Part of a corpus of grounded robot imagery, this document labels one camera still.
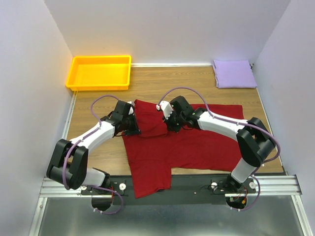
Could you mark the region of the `red t shirt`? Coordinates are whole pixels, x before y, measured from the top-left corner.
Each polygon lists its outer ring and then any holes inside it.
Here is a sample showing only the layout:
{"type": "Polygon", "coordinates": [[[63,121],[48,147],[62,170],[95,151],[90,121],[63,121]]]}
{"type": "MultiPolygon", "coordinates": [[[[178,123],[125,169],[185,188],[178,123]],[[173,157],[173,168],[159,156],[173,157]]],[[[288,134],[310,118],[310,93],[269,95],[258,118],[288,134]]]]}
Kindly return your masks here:
{"type": "Polygon", "coordinates": [[[241,159],[235,140],[198,129],[168,131],[154,103],[134,103],[141,133],[123,141],[137,199],[170,189],[173,168],[231,172],[241,159]]]}

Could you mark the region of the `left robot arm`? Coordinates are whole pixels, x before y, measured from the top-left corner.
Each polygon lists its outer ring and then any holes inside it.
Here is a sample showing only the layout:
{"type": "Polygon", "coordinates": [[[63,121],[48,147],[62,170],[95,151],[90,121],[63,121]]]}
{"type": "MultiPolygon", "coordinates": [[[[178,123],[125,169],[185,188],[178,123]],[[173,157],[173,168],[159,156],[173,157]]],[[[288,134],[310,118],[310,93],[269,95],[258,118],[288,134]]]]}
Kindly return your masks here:
{"type": "Polygon", "coordinates": [[[65,189],[92,186],[98,194],[110,188],[110,175],[96,168],[88,168],[88,157],[92,151],[118,134],[139,134],[133,101],[117,101],[114,111],[100,119],[93,128],[71,140],[57,141],[46,176],[65,189]]]}

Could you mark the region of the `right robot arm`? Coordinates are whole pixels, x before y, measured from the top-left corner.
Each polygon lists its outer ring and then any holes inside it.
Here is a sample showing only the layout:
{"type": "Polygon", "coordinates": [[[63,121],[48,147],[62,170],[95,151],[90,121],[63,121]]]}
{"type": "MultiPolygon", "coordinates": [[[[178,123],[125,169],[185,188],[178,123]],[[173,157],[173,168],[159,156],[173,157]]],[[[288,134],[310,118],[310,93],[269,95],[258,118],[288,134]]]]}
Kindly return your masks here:
{"type": "Polygon", "coordinates": [[[211,131],[226,136],[238,143],[241,159],[223,181],[223,189],[239,192],[244,182],[276,148],[277,142],[258,118],[235,119],[218,115],[209,107],[194,109],[183,96],[170,102],[161,101],[156,106],[163,113],[163,122],[169,131],[179,132],[184,126],[211,131]]]}

